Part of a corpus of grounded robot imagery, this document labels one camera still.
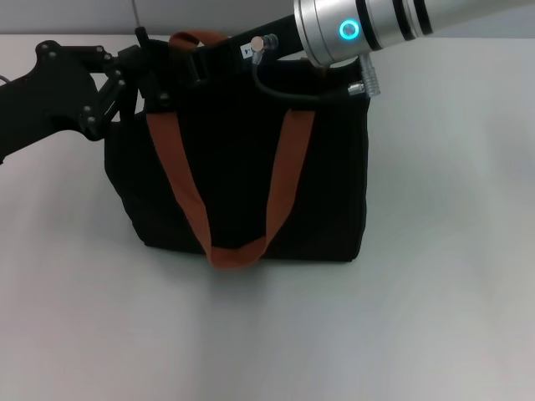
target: bag strap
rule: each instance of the bag strap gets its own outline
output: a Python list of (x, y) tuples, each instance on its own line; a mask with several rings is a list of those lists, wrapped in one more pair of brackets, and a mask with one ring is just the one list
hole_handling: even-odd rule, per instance
[[(188, 50), (194, 49), (199, 42), (213, 46), (226, 39), (220, 33), (196, 30), (173, 35), (170, 44)], [(240, 249), (224, 249), (211, 243), (206, 206), (191, 173), (176, 113), (147, 115), (150, 136), (176, 201), (214, 267), (232, 269), (256, 263), (288, 219), (295, 203), (314, 116), (313, 111), (289, 110), (284, 117), (267, 199), (266, 235)]]

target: white wall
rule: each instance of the white wall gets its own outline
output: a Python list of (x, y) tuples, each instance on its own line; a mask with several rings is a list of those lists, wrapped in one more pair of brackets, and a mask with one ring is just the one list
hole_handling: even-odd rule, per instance
[[(188, 28), (237, 33), (293, 12), (293, 0), (136, 1), (141, 23), (153, 34)], [(533, 21), (535, 5), (464, 23), (436, 36), (535, 38)], [(134, 27), (131, 0), (0, 0), (0, 33), (131, 33)]]

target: sticker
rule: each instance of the sticker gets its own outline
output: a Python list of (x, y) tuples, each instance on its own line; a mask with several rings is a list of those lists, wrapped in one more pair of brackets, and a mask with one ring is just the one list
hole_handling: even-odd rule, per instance
[(240, 47), (240, 49), (242, 50), (242, 56), (244, 59), (252, 57), (252, 48), (250, 43), (244, 44)]

